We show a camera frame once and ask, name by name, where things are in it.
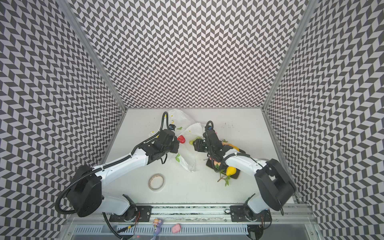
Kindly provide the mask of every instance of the red wire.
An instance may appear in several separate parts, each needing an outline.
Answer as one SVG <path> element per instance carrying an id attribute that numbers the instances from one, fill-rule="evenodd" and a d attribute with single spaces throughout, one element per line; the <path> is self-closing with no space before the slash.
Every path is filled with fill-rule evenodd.
<path id="1" fill-rule="evenodd" d="M 140 217 L 140 212 L 139 212 L 139 216 L 137 217 L 136 216 L 136 221 L 135 221 L 135 228 L 133 229 L 133 235 L 135 235 L 135 231 L 136 231 L 136 224 L 137 224 L 137 220 L 139 219 Z"/>

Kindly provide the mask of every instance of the red strawberry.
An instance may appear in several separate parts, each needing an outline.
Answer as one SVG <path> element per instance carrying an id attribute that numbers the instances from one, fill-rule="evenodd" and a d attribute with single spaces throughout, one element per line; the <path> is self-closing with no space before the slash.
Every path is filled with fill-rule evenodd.
<path id="1" fill-rule="evenodd" d="M 180 143 L 185 143 L 185 138 L 183 137 L 183 135 L 180 135 L 177 140 L 180 142 Z"/>

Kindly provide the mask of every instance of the black and white geometric wallpaper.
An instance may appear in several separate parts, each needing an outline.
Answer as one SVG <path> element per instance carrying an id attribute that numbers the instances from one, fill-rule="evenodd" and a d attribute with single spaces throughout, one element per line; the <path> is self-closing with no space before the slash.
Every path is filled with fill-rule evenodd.
<path id="1" fill-rule="evenodd" d="M 261 107 L 308 0 L 69 0 L 130 108 Z"/>
<path id="2" fill-rule="evenodd" d="M 0 31 L 0 238 L 53 239 L 56 196 L 122 110 L 53 0 L 2 0 Z"/>
<path id="3" fill-rule="evenodd" d="M 268 108 L 326 239 L 384 239 L 383 9 L 320 0 Z"/>

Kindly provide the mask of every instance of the pink sponge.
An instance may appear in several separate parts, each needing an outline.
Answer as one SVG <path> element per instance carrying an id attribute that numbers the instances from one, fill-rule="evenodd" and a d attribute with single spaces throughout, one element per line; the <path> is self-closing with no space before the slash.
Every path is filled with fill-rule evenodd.
<path id="1" fill-rule="evenodd" d="M 176 224 L 172 227 L 172 233 L 178 233 L 181 229 L 180 224 Z"/>

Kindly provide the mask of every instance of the slotted plastic wire duct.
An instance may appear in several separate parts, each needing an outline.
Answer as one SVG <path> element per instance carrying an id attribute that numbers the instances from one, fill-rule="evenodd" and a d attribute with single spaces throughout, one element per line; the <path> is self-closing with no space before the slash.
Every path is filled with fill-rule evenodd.
<path id="1" fill-rule="evenodd" d="M 109 235 L 112 234 L 108 228 L 103 228 L 104 225 L 77 225 L 73 234 L 74 235 Z M 247 235 L 247 225 L 242 224 L 185 224 L 181 225 L 181 230 L 178 233 L 172 233 L 172 226 L 164 224 L 161 227 L 160 236 L 171 235 Z M 119 225 L 117 230 L 120 230 L 127 225 Z M 133 235 L 134 228 L 130 228 L 121 235 Z M 136 226 L 135 235 L 153 235 L 153 225 L 143 224 Z"/>

